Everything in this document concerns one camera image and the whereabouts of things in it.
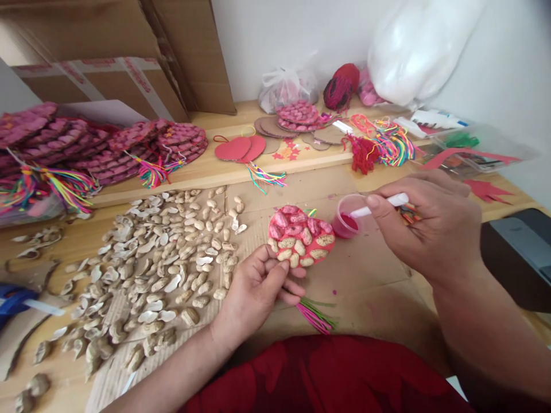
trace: hand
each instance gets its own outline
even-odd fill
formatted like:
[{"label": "hand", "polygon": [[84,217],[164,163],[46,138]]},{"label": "hand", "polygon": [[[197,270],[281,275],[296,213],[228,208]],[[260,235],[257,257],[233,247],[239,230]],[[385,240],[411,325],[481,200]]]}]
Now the hand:
[{"label": "hand", "polygon": [[[470,187],[441,170],[420,172],[382,186],[367,198],[389,248],[427,279],[466,276],[482,263],[480,207]],[[385,198],[405,192],[421,220],[410,226]]]},{"label": "hand", "polygon": [[[214,338],[237,348],[262,327],[277,298],[297,305],[306,291],[287,278],[288,273],[287,260],[279,262],[266,244],[258,247],[235,272],[230,291],[212,323]],[[306,276],[304,268],[290,273],[299,278]]]}]

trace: plastic bag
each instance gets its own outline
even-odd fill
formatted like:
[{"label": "plastic bag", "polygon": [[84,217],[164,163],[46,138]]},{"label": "plastic bag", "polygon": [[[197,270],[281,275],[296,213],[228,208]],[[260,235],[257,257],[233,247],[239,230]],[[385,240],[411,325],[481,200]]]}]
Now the plastic bag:
[{"label": "plastic bag", "polygon": [[278,68],[262,75],[258,104],[264,112],[276,113],[276,108],[298,100],[317,102],[320,91],[311,57],[308,62],[297,68]]},{"label": "plastic bag", "polygon": [[362,65],[358,65],[360,69],[360,83],[358,84],[358,96],[365,106],[376,106],[381,103],[386,103],[386,100],[380,97],[373,86],[369,70],[364,62]]},{"label": "plastic bag", "polygon": [[416,109],[450,77],[486,0],[405,0],[375,31],[367,66],[380,97]]}]

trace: red yarn ball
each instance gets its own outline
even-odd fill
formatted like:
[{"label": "red yarn ball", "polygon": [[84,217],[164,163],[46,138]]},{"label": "red yarn ball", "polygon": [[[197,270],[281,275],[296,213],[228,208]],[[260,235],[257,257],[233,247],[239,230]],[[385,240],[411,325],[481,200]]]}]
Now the red yarn ball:
[{"label": "red yarn ball", "polygon": [[360,71],[353,63],[342,65],[333,75],[323,91],[323,102],[331,110],[348,108],[350,99],[360,82]]}]

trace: fingernail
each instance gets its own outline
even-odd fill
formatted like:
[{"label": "fingernail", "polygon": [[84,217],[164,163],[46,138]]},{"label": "fingernail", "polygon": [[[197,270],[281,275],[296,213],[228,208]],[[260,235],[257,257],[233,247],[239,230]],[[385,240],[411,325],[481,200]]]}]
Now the fingernail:
[{"label": "fingernail", "polygon": [[369,195],[366,202],[367,206],[370,208],[379,208],[379,205],[381,204],[377,195]]}]

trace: cardboard box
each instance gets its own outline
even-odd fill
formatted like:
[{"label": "cardboard box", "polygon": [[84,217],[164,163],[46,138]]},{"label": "cardboard box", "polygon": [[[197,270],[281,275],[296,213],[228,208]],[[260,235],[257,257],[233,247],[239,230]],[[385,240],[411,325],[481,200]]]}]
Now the cardboard box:
[{"label": "cardboard box", "polygon": [[234,115],[222,48],[209,0],[141,0],[159,44],[170,47],[169,65],[185,81],[178,84],[189,111],[199,110]]},{"label": "cardboard box", "polygon": [[153,57],[186,111],[234,114],[214,16],[204,12],[210,3],[181,3],[171,11],[201,12],[188,17],[193,25],[177,26],[164,7],[160,18],[150,0],[0,0],[0,25],[11,38],[0,42],[0,57],[10,66]]},{"label": "cardboard box", "polygon": [[120,100],[148,119],[189,120],[156,59],[73,60],[13,70],[43,101]]}]

